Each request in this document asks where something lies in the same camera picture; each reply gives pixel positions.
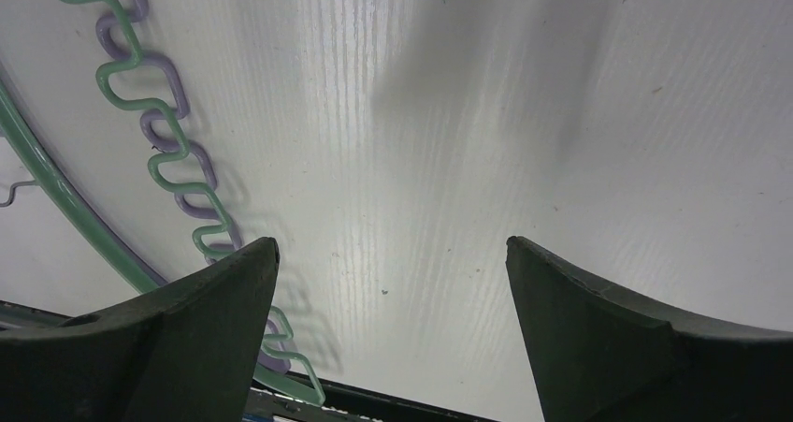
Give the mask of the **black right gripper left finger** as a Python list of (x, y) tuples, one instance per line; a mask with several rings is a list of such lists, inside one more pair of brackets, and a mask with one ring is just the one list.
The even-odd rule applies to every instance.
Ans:
[(279, 264), (261, 238), (123, 303), (4, 331), (2, 419), (239, 421)]

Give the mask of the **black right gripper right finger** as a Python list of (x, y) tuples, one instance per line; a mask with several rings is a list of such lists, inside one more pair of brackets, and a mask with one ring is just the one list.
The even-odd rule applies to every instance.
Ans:
[(548, 421), (788, 421), (792, 335), (692, 313), (513, 236), (506, 270)]

